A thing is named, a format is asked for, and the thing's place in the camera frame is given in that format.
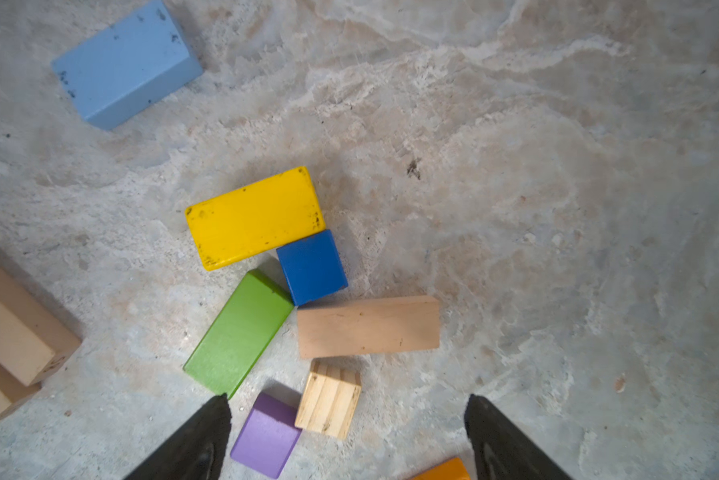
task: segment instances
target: stone floor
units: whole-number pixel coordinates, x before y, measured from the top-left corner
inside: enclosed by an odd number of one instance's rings
[[[282,478],[469,461],[478,392],[576,480],[719,479],[719,0],[173,0],[206,72],[96,130],[50,61],[141,4],[0,2],[0,264],[84,338],[0,422],[0,479],[121,478],[210,397],[181,365],[276,265],[205,272],[182,211],[299,165],[338,296],[428,293],[443,327],[340,360],[350,435]],[[291,317],[232,439],[307,369]]]

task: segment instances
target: chipped corner of yellow block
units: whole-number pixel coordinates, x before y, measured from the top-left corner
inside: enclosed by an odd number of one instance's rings
[[[303,166],[189,206],[184,213],[208,271],[326,228],[311,176]]]

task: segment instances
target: green block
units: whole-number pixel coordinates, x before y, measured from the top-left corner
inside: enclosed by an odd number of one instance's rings
[[[292,312],[290,295],[260,270],[250,270],[212,322],[183,371],[229,398]]]

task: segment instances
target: dark blue cube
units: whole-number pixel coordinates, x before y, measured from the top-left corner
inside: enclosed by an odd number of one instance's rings
[[[292,302],[303,305],[348,286],[330,230],[276,249]]]
[[[202,74],[180,25],[152,0],[52,63],[76,111],[110,130]]]

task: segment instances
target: orange block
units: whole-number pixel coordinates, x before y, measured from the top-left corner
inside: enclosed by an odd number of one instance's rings
[[[460,458],[451,458],[441,466],[433,467],[412,480],[471,480]]]

